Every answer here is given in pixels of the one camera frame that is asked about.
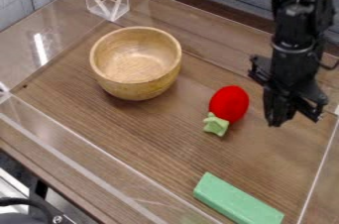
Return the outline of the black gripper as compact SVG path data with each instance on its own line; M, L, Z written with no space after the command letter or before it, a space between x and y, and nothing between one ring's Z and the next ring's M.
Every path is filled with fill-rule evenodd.
M272 57L254 55L250 77L264 87L264 113L268 125L280 127L296 112L313 122L324 118L329 97L317 83L322 67L324 42L306 44L272 42Z

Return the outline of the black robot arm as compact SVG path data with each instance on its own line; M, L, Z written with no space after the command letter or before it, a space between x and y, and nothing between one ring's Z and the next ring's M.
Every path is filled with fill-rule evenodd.
M270 57L253 56L250 77L264 87L264 113L272 127L302 113L317 122L329 97L317 73L336 67L322 62L325 32L334 24L333 0L272 0L276 33Z

